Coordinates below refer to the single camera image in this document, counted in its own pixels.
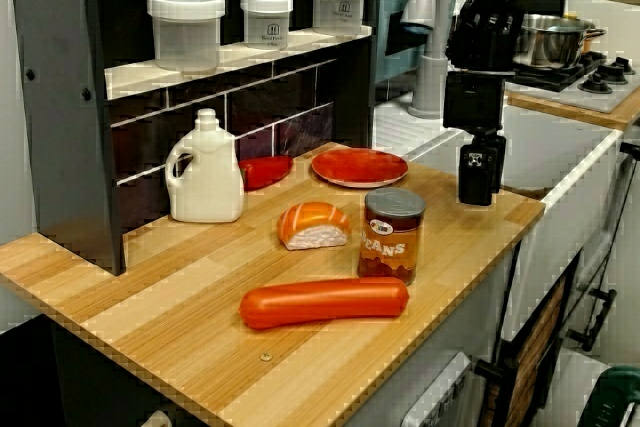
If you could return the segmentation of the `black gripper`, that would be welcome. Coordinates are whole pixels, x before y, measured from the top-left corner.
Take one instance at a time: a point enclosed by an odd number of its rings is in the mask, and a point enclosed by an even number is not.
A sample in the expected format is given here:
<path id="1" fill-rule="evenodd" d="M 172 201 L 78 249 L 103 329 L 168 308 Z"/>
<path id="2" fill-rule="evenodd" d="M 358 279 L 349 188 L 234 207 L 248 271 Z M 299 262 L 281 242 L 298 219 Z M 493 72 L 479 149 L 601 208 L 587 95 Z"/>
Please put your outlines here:
<path id="1" fill-rule="evenodd" d="M 446 78 L 443 126 L 463 130 L 473 143 L 460 149 L 458 198 L 468 205 L 489 206 L 501 188 L 506 154 L 502 129 L 505 76 L 481 72 L 449 72 Z"/>

